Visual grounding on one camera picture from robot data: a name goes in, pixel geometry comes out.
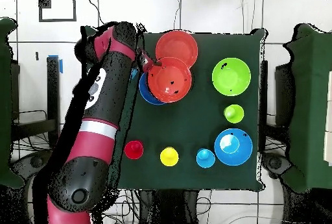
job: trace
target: blue tape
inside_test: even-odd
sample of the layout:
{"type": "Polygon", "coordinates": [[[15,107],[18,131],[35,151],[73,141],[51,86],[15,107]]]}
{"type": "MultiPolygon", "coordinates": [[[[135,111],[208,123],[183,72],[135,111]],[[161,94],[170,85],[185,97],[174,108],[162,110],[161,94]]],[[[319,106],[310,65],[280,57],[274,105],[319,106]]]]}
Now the blue tape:
{"type": "Polygon", "coordinates": [[[60,73],[64,72],[63,65],[62,65],[62,59],[59,61],[59,70],[60,70],[60,73]]]}
{"type": "MultiPolygon", "coordinates": [[[[59,58],[59,55],[49,55],[49,57],[59,58]]],[[[62,63],[62,59],[59,60],[59,71],[60,71],[60,73],[64,72],[64,66],[63,66],[63,63],[62,63]]]]}
{"type": "Polygon", "coordinates": [[[130,76],[130,80],[132,80],[136,76],[137,73],[138,73],[138,70],[136,68],[133,68],[132,69],[132,74],[130,76]]]}

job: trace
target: red cup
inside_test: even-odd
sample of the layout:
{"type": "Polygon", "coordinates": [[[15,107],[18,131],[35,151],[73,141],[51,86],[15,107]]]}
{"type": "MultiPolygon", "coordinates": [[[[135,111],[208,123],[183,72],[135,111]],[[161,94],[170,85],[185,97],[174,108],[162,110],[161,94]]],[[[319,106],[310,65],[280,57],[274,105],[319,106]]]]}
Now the red cup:
{"type": "Polygon", "coordinates": [[[128,142],[124,147],[124,153],[129,159],[138,159],[143,154],[143,143],[139,140],[128,142]]]}

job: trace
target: bowl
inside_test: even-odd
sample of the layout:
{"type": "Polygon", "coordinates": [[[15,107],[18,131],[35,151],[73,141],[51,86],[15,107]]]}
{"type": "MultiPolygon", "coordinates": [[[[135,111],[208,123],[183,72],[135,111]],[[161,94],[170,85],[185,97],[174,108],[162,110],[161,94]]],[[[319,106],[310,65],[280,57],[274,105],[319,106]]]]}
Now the bowl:
{"type": "Polygon", "coordinates": [[[148,89],[148,84],[147,84],[147,74],[143,73],[141,78],[139,79],[139,84],[138,84],[139,92],[141,93],[141,96],[143,99],[152,104],[152,105],[164,105],[164,102],[159,101],[157,98],[155,98],[150,90],[148,89]]]}
{"type": "Polygon", "coordinates": [[[181,100],[191,87],[191,72],[188,66],[177,58],[165,57],[148,72],[148,88],[153,96],[164,103],[181,100]]]}
{"type": "Polygon", "coordinates": [[[249,86],[250,79],[249,67],[238,58],[225,58],[212,71],[212,83],[215,89],[225,96],[243,93],[249,86]]]}
{"type": "Polygon", "coordinates": [[[215,140],[217,158],[228,166],[240,166],[252,155],[252,140],[241,129],[226,129],[215,140]]]}
{"type": "Polygon", "coordinates": [[[156,57],[173,57],[184,62],[189,68],[196,62],[198,47],[195,39],[185,31],[170,31],[158,40],[156,57]]]}

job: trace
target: blue cup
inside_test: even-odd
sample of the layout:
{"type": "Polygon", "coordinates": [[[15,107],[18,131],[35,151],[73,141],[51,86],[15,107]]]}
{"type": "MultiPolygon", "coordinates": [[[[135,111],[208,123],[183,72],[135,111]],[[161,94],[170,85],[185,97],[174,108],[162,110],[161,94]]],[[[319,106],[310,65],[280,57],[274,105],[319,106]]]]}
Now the blue cup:
{"type": "Polygon", "coordinates": [[[197,152],[196,161],[200,167],[210,168],[215,163],[215,155],[209,149],[201,148],[197,152]]]}

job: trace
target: blue bowl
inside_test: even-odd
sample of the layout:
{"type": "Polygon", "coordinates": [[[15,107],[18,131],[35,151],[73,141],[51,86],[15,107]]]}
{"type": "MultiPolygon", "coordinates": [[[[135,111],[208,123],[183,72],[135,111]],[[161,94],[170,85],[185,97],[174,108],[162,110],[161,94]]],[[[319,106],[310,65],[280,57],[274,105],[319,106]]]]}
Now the blue bowl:
{"type": "Polygon", "coordinates": [[[141,95],[143,99],[153,105],[164,105],[164,102],[159,101],[157,98],[155,98],[150,90],[148,90],[148,84],[147,84],[147,74],[143,73],[140,80],[139,80],[139,92],[141,92],[141,95]]]}
{"type": "Polygon", "coordinates": [[[226,129],[215,140],[217,158],[228,166],[239,166],[252,155],[252,140],[241,129],[226,129]]]}

